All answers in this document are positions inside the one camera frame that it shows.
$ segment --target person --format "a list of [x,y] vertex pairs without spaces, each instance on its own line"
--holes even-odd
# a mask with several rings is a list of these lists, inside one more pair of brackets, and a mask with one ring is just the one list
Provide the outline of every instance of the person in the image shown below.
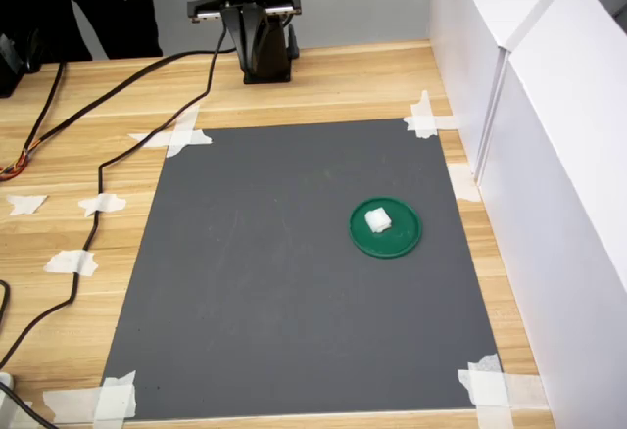
[[38,39],[49,47],[49,60],[91,60],[72,1],[93,26],[110,59],[163,56],[153,0],[0,0],[0,34],[15,40],[37,31]]

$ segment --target wooden tabletop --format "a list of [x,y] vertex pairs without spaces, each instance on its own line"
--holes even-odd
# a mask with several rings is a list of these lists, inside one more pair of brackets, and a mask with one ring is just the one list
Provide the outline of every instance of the wooden tabletop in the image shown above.
[[[62,250],[79,250],[91,228],[80,200],[97,195],[97,166],[133,144],[129,133],[148,132],[201,93],[209,57],[189,57],[136,82],[69,129],[40,146],[27,171],[0,184],[0,277],[12,286],[0,334],[4,355],[23,328],[66,299],[72,277],[43,266]],[[43,124],[53,127],[150,59],[68,65]],[[15,94],[0,100],[0,165],[20,152],[47,97],[56,66],[28,75]],[[399,119],[428,90],[436,116],[451,108],[427,41],[304,51],[289,84],[245,86],[235,56],[217,59],[212,94],[202,101],[197,128],[250,127],[363,119]],[[465,163],[456,131],[440,132],[447,163]],[[24,340],[3,371],[17,392],[52,419],[48,390],[100,385],[128,281],[161,172],[166,149],[142,149],[105,173],[106,192],[127,200],[123,211],[103,214],[92,251],[99,264],[82,277],[76,301],[47,317]],[[7,195],[48,195],[31,215],[9,216]],[[458,201],[504,372],[537,374],[525,331],[482,203]],[[514,414],[516,427],[554,427],[548,411]],[[474,410],[243,418],[127,426],[172,428],[476,428]]]

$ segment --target green plastic cap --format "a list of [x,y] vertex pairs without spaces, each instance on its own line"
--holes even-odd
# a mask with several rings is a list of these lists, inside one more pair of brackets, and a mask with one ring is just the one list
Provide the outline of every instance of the green plastic cap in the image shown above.
[[[381,233],[373,233],[365,221],[365,214],[383,208],[392,220],[392,226]],[[409,253],[420,241],[422,221],[408,204],[389,197],[376,197],[359,204],[349,223],[351,239],[367,255],[376,258],[399,258]]]

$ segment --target white sponge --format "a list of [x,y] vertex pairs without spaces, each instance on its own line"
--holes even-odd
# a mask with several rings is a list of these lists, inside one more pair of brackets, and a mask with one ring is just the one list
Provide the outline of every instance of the white sponge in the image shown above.
[[392,220],[382,207],[367,212],[365,214],[365,222],[372,230],[372,233],[381,233],[392,226]]

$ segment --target black device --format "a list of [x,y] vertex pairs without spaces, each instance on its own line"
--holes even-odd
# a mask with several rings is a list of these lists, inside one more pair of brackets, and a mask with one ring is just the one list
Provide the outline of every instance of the black device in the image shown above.
[[290,23],[301,13],[301,0],[198,0],[187,4],[194,23],[222,19],[235,43],[246,84],[292,79],[292,60],[300,51]]
[[8,98],[24,75],[24,61],[6,34],[0,34],[0,98]]
[[37,73],[52,54],[39,29],[0,32],[0,98],[8,98],[25,73]]

